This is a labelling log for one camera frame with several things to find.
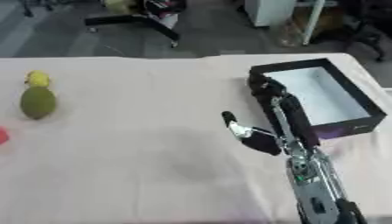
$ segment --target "green fruit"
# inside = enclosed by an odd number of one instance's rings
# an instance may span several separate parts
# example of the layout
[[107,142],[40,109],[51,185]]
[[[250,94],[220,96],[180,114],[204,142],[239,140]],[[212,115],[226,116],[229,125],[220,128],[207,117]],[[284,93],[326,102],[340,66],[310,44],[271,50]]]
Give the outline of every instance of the green fruit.
[[56,97],[46,87],[29,87],[24,91],[20,108],[31,119],[41,119],[56,108]]

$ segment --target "gray carpet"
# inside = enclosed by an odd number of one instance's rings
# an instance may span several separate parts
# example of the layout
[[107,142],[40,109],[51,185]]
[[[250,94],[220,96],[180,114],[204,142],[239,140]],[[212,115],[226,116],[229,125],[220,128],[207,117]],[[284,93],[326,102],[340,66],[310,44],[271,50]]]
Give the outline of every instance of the gray carpet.
[[[17,0],[0,0],[0,57],[123,56],[138,58],[199,58],[222,54],[333,53],[341,47],[324,43],[298,48],[280,47],[274,29],[254,29],[235,11],[229,0],[188,0],[176,30],[182,39],[177,48],[153,30],[137,24],[108,25],[90,33],[83,25],[87,15],[105,13],[98,3],[60,5],[48,12],[34,8],[35,17],[24,17]],[[392,43],[383,40],[392,54]],[[391,88],[392,61],[374,62],[375,53],[354,44],[351,53],[381,83]]]

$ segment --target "open box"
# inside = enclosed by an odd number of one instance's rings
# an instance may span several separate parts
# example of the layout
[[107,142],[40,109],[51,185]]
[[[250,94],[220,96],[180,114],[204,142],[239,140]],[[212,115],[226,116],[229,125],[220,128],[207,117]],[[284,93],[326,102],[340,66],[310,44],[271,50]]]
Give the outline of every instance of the open box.
[[252,73],[269,76],[301,102],[320,138],[372,131],[386,114],[328,59],[253,66]]

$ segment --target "robotic hand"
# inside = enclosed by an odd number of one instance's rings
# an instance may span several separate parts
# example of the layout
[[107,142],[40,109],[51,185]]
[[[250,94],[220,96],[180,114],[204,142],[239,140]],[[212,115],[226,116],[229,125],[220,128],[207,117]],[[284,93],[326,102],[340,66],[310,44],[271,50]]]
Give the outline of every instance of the robotic hand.
[[286,87],[259,73],[250,73],[248,84],[275,134],[241,126],[235,116],[222,113],[227,127],[244,145],[273,156],[289,156],[287,176],[297,198],[303,224],[366,224],[354,202],[347,200],[338,175],[319,149],[319,139],[296,96]]

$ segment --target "white cabinet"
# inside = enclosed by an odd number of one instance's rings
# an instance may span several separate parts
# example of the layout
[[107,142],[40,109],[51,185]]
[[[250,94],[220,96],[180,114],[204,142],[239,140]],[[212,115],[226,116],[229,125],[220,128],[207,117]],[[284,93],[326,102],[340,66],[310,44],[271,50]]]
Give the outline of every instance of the white cabinet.
[[291,17],[296,0],[245,0],[245,11],[254,26],[270,26]]

